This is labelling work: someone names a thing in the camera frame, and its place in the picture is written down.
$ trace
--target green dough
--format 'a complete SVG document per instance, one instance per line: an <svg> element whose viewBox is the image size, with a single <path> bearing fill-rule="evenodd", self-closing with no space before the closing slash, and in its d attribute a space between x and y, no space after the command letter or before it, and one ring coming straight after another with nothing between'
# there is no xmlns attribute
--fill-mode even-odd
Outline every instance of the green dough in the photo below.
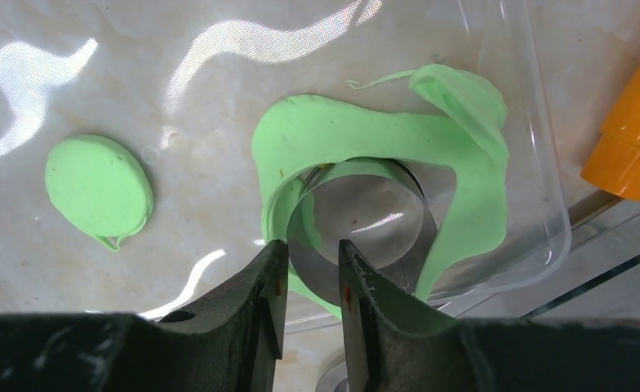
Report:
<svg viewBox="0 0 640 392"><path fill-rule="evenodd" d="M426 65L381 81L405 76L410 89L449 117L387 114L321 96L292 96L264 114L252 153L266 240L286 237L303 184L297 176L311 167L374 157L452 168L455 195L416 285L415 295L425 301L447 267L489 252L505 238L509 152L500 129L507 107L485 78L445 65ZM340 317L340 309L315 296L292 268L289 288Z"/></svg>
<svg viewBox="0 0 640 392"><path fill-rule="evenodd" d="M114 252L152 214L152 189L142 167L102 136L73 137L54 147L46 164L46 190L70 223Z"/></svg>

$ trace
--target marble surface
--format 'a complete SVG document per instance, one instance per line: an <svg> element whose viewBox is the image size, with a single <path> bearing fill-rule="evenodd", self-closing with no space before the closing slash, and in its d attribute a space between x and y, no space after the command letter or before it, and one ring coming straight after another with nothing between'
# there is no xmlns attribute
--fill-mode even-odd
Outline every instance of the marble surface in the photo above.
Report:
<svg viewBox="0 0 640 392"><path fill-rule="evenodd" d="M483 20L451 17L484 2L429 3L0 0L0 311L156 318L240 270L262 244L249 143L271 103L313 92L425 113L405 91L359 98L344 80L432 61L477 70ZM579 172L640 60L640 1L528 3L573 208L601 196ZM52 208L38 177L50 146L86 132L123 143L151 175L153 219L122 253L89 252L99 245ZM275 390L314 390L340 353L337 327L289 336Z"/></svg>

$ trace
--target clear plastic container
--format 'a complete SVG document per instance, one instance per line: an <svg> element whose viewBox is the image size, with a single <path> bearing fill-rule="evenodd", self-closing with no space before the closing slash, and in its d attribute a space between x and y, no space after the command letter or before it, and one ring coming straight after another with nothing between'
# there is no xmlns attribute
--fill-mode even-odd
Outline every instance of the clear plastic container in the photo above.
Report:
<svg viewBox="0 0 640 392"><path fill-rule="evenodd" d="M566 255L570 229L524 1L0 1L0 312L157 318L211 290L263 244L251 156L262 113L303 92L434 113L403 80L345 84L434 61L503 92L511 159L506 241L452 266L430 301L533 283ZM50 149L88 132L132 151L155 193L151 220L118 253L74 229L44 189ZM441 222L454 176L412 170ZM328 323L290 294L287 332Z"/></svg>

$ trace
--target transparent plastic tray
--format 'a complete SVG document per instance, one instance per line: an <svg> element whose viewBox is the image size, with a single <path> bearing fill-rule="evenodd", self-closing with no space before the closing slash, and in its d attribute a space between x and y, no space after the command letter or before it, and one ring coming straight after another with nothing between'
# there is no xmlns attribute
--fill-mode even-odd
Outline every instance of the transparent plastic tray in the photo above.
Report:
<svg viewBox="0 0 640 392"><path fill-rule="evenodd" d="M1 0L0 312L157 318L211 290L263 245L251 156L262 113L304 92L434 113L403 80L345 84L434 61L503 92L511 159L508 238L451 267L431 301L534 282L567 253L569 225L524 1ZM73 228L44 189L49 150L82 133L125 145L153 186L151 220L118 253ZM454 176L413 170L442 222ZM288 332L328 320L290 294Z"/></svg>

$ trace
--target orange plastic object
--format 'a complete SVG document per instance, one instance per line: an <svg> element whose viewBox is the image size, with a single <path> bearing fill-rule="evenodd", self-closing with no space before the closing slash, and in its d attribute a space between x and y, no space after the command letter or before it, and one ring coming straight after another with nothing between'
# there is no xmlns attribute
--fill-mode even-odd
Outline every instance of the orange plastic object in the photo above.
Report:
<svg viewBox="0 0 640 392"><path fill-rule="evenodd" d="M601 131L582 177L607 192L640 201L640 65Z"/></svg>

